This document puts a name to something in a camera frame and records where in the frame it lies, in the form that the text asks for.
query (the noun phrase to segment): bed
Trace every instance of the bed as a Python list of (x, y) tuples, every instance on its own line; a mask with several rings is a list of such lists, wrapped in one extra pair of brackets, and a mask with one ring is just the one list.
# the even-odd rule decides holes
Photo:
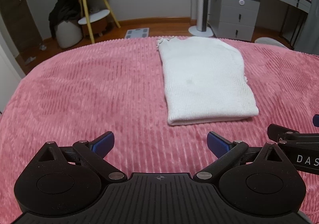
[[(190, 172), (216, 158), (206, 136), (215, 131), (251, 146), (268, 141), (276, 123), (318, 132), (319, 57), (280, 47), (224, 40), (242, 53), (259, 115), (247, 120), (171, 127), (157, 38), (110, 40), (63, 52), (34, 68), (0, 118), (0, 223), (20, 215), (13, 186), (49, 140), (59, 146), (92, 140), (106, 131), (115, 146), (106, 160), (132, 172)], [(301, 210), (319, 222), (319, 176), (300, 173), (307, 185)]]

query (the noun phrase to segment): black gripper base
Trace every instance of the black gripper base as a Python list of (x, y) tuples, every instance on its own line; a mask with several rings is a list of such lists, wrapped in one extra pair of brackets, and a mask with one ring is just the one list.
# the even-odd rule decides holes
[(14, 224), (306, 224), (298, 214), (262, 218), (238, 212), (226, 204), (211, 184), (189, 174), (133, 173), (123, 183), (110, 184), (90, 208), (65, 217), (24, 213)]

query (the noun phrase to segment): white stool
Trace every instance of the white stool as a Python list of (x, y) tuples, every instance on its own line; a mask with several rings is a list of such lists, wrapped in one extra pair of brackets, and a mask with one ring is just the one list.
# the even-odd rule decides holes
[(255, 40), (255, 43), (268, 44), (268, 45), (278, 46), (282, 48), (287, 48), (284, 44), (281, 44), (279, 41), (274, 40), (272, 38), (268, 38), (268, 37), (258, 38), (257, 40)]
[(81, 27), (77, 21), (62, 21), (55, 26), (56, 40), (60, 48), (69, 48), (83, 39)]

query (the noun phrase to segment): desk leg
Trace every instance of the desk leg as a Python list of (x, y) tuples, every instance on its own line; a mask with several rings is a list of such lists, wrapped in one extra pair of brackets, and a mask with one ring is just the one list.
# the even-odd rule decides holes
[(114, 21), (115, 21), (115, 23), (116, 23), (116, 26), (117, 26), (118, 28), (120, 28), (121, 26), (120, 26), (119, 22), (117, 21), (117, 19), (115, 18), (115, 15), (114, 15), (114, 13), (113, 13), (113, 11), (112, 11), (110, 5), (108, 4), (107, 0), (103, 0), (103, 1), (104, 1), (104, 3), (105, 3), (106, 8), (107, 8), (108, 10), (110, 10), (110, 14), (111, 14), (112, 17), (113, 17), (113, 19), (114, 19)]
[(89, 10), (87, 8), (87, 0), (82, 0), (82, 1), (83, 1), (85, 18), (87, 19), (87, 28), (89, 30), (90, 39), (91, 39), (92, 44), (94, 44), (95, 41), (94, 41), (93, 32), (92, 32), (91, 23), (90, 23)]
[(83, 17), (83, 5), (82, 5), (82, 0), (79, 0), (79, 4), (81, 7), (81, 18)]

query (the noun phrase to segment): metal pin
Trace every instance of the metal pin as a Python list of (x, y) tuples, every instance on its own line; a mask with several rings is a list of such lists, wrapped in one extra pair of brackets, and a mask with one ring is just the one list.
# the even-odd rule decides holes
[(212, 177), (211, 173), (208, 172), (199, 172), (196, 174), (197, 178), (202, 179), (202, 180), (207, 180)]
[(124, 177), (124, 174), (120, 172), (112, 172), (108, 175), (108, 177), (112, 180), (120, 180)]

